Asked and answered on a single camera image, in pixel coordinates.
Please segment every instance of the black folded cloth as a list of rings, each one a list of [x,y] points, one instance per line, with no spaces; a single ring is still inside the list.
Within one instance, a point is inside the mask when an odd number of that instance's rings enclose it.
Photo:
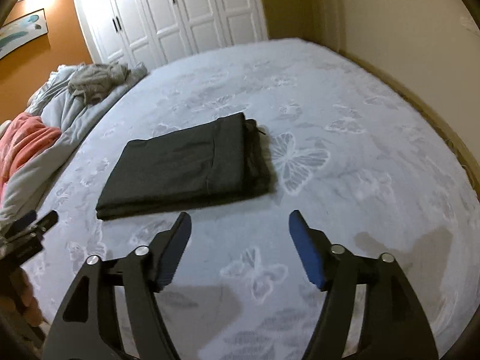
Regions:
[[[255,120],[243,113],[148,140],[131,140],[97,204],[97,218],[184,210],[268,191]]]

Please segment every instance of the framed painting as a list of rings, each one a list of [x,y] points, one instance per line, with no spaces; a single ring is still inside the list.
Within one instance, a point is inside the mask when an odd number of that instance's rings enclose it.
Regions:
[[[48,32],[43,9],[11,21],[0,28],[0,59],[16,48]]]

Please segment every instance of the orange wall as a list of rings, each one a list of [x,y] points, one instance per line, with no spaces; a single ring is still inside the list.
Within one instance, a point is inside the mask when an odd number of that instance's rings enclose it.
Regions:
[[[47,35],[24,44],[0,59],[0,123],[26,108],[30,96],[58,65],[92,63],[75,12],[74,0],[23,0],[6,23],[45,9]]]

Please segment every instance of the white wardrobe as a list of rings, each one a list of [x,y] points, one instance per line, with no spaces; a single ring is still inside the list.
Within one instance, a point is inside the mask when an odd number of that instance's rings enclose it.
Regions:
[[[143,62],[151,70],[191,54],[267,39],[261,0],[81,3],[104,63]]]

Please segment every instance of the white butterfly-patterned bed sheet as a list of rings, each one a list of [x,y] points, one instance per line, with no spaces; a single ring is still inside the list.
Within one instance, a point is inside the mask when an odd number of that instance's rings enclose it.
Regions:
[[[480,300],[480,206],[465,171],[390,88],[300,40],[177,61],[153,71],[103,117],[40,209],[57,210],[60,218],[45,251],[25,266],[45,316],[54,318],[88,255],[123,257],[178,216],[97,220],[95,205],[125,144],[236,112],[267,134],[261,140],[275,188],[189,211],[189,245],[172,284],[157,296],[181,357],[302,357],[325,295],[308,282],[290,238],[295,209],[355,254],[395,255],[440,354],[448,350]],[[362,299],[359,290],[346,353],[355,350]],[[125,304],[118,304],[126,348],[135,353]]]

